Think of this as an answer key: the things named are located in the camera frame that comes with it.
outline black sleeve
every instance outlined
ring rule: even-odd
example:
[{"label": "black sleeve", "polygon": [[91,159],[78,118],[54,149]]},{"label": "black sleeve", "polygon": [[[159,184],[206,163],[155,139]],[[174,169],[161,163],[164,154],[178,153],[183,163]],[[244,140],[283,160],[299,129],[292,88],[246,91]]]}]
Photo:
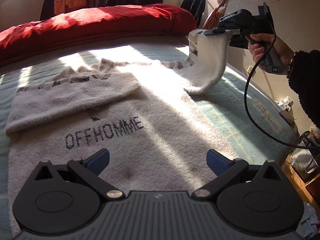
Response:
[{"label": "black sleeve", "polygon": [[290,88],[299,95],[303,111],[320,128],[319,103],[320,51],[299,51],[292,62]]},{"label": "black sleeve", "polygon": [[54,0],[44,0],[40,15],[40,21],[54,17]]}]

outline black cable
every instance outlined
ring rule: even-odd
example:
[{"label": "black cable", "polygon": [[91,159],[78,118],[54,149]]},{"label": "black cable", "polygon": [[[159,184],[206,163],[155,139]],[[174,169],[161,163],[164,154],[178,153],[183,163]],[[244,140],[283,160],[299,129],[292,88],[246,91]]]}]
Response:
[{"label": "black cable", "polygon": [[265,58],[266,54],[268,54],[268,52],[271,50],[273,44],[275,44],[276,42],[276,31],[275,29],[273,28],[271,22],[270,22],[270,25],[271,25],[271,28],[272,28],[272,31],[273,31],[273,41],[271,42],[270,46],[268,47],[268,49],[263,53],[262,57],[257,61],[257,63],[254,65],[254,67],[252,68],[249,76],[248,76],[248,79],[247,79],[247,83],[245,84],[245,87],[244,87],[244,108],[245,108],[245,111],[250,119],[250,121],[254,124],[254,126],[256,128],[258,128],[261,132],[263,132],[266,136],[268,136],[269,138],[273,139],[274,141],[278,142],[278,143],[281,143],[283,145],[286,145],[286,146],[289,146],[289,147],[292,147],[292,148],[299,148],[299,149],[320,149],[320,146],[314,146],[314,147],[305,147],[305,146],[299,146],[299,145],[293,145],[293,144],[289,144],[289,143],[285,143],[283,141],[280,141],[279,139],[273,137],[272,135],[268,134],[265,130],[263,130],[254,120],[253,118],[251,117],[250,113],[249,113],[249,109],[248,109],[248,105],[247,105],[247,93],[248,93],[248,87],[249,87],[249,83],[250,83],[250,79],[252,78],[252,75],[254,73],[254,71],[256,70],[256,68],[258,67],[258,65],[261,63],[261,61]]}]

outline label sticker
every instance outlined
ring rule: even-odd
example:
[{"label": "label sticker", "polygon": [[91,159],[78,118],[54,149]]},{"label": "label sticker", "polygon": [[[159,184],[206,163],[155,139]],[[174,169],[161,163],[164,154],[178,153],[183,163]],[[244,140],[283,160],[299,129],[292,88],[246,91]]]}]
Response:
[{"label": "label sticker", "polygon": [[276,132],[276,134],[280,134],[283,127],[282,125],[275,119],[275,117],[263,106],[263,104],[259,100],[254,100],[251,103],[264,117],[266,122],[270,125],[270,127]]}]

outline fuzzy black sleeve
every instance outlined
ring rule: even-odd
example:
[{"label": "fuzzy black sleeve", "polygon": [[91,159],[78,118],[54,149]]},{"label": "fuzzy black sleeve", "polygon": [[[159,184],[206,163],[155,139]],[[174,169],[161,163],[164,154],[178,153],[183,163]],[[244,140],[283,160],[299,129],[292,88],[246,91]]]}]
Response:
[{"label": "fuzzy black sleeve", "polygon": [[303,111],[320,128],[320,51],[299,51],[292,63],[290,88],[299,95]]}]

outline bracelet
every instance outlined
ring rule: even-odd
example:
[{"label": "bracelet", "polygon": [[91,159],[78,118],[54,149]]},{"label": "bracelet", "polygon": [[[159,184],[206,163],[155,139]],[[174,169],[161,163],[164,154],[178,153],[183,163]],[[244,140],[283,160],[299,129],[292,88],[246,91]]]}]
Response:
[{"label": "bracelet", "polygon": [[289,68],[288,68],[288,70],[287,70],[287,78],[290,77],[290,72],[291,72],[291,70],[292,70],[292,63],[293,63],[293,60],[294,60],[294,58],[296,57],[297,54],[298,54],[298,52],[296,51],[296,52],[293,54],[292,59],[290,60]]}]

